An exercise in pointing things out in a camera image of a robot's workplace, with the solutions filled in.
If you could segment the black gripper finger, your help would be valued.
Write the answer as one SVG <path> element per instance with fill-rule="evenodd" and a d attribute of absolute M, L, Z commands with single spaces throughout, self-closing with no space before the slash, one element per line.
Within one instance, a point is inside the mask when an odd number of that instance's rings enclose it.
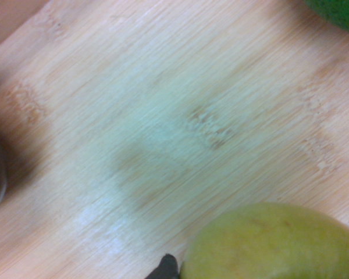
<path fill-rule="evenodd" d="M 167 253 L 159 262 L 158 266 L 146 276 L 145 279 L 179 279 L 179 266 L 177 259 Z"/>

